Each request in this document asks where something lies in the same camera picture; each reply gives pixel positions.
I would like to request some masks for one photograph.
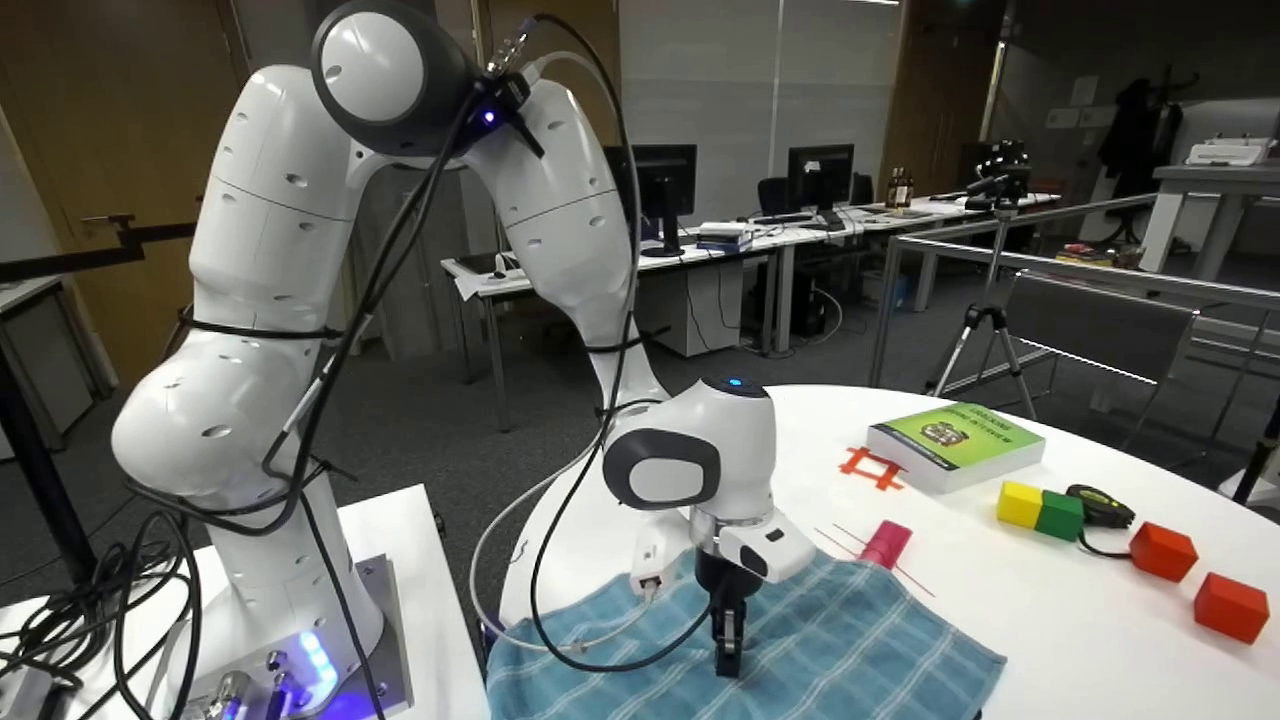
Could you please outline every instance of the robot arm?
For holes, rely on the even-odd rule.
[[[197,694],[223,675],[269,688],[276,670],[259,662],[282,656],[304,688],[298,707],[315,711],[336,670],[354,670],[382,631],[327,481],[304,485],[312,523],[304,514],[276,516],[262,499],[282,485],[262,456],[315,377],[369,177],[429,164],[433,154],[475,167],[530,290],[581,328],[600,397],[629,407],[608,448],[610,494],[633,509],[692,509],[703,550],[769,580],[797,563],[797,553],[777,553],[769,397],[695,386],[666,399],[637,345],[629,222],[570,92],[539,75],[478,75],[416,7],[360,0],[327,18],[312,73],[262,67],[238,92],[193,244],[197,328],[134,386],[113,427],[116,461],[142,487],[203,514],[259,503],[238,516],[259,523],[256,535],[211,529],[232,592],[203,611]],[[749,426],[718,426],[745,405]],[[715,472],[686,472],[684,448],[715,456]],[[327,583],[322,557],[352,611],[336,592],[315,592]]]

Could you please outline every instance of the computer monitor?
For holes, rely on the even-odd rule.
[[[787,185],[797,207],[820,207],[853,201],[853,143],[808,143],[787,154]]]
[[[633,143],[640,177],[640,242],[661,242],[642,247],[647,256],[680,256],[680,217],[692,217],[695,190],[695,143]],[[629,224],[633,217],[633,171],[622,150],[602,150],[610,180],[621,190]]]

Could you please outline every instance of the metal frame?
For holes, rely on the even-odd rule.
[[[1269,290],[1214,285],[1214,280],[1190,280],[1190,277],[1161,277],[1161,273],[1128,273],[1128,270],[1095,270],[1095,264],[1064,264],[1064,259],[1051,259],[1051,256],[1004,254],[1009,227],[1033,227],[1033,224],[1072,222],[1072,217],[1106,214],[1106,207],[1145,207],[1151,201],[1156,201],[1156,194],[1151,195],[1125,195],[1125,201],[1100,201],[1100,206],[1064,206],[1064,207],[1042,207],[1042,214],[1023,214],[1023,217],[994,217],[994,222],[976,222],[976,224],[954,224],[954,227],[929,227],[929,232],[893,235],[889,247],[885,247],[885,273],[879,273],[879,303],[877,303],[869,386],[870,387],[885,386],[893,293],[897,293],[897,277],[901,277],[901,256],[903,254],[987,264],[982,298],[990,293],[1000,270],[1040,270],[1040,273],[1051,273],[1051,277],[1064,277],[1064,280],[1115,285],[1115,290],[1133,290],[1133,293],[1169,293],[1169,298],[1179,298],[1179,299],[1190,299],[1190,303],[1249,307],[1249,313],[1261,313],[1261,324],[1269,324],[1280,313],[1280,293],[1269,293]],[[950,242],[976,235],[976,232],[994,232],[990,247],[950,244]],[[1264,341],[1264,332],[1253,336],[1241,371],[1253,371],[1253,359],[1261,359],[1261,341]],[[1249,472],[1241,481],[1235,499],[1249,499],[1249,487],[1257,485],[1261,464],[1264,464],[1264,456],[1273,456],[1273,448],[1280,448],[1280,399],[1275,399],[1275,412],[1273,412],[1269,427],[1257,442],[1257,456],[1253,456],[1253,464],[1249,464]]]

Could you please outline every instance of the green book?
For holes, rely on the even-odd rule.
[[[1034,464],[1042,437],[979,405],[946,405],[870,426],[869,453],[922,494],[950,494]]]

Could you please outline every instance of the cloth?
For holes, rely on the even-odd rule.
[[[675,639],[709,595],[684,557],[672,595],[650,606],[629,631],[577,662],[629,664]],[[566,647],[596,639],[637,607],[622,577],[587,602],[543,616],[546,636]],[[546,654],[497,646],[487,654],[493,716],[841,716],[841,720],[972,720],[990,696],[1004,656],[987,654],[946,619],[914,606],[903,583],[870,563],[820,557],[787,583],[749,595],[745,670],[715,675],[713,626],[695,630],[672,656],[637,672],[577,672]]]

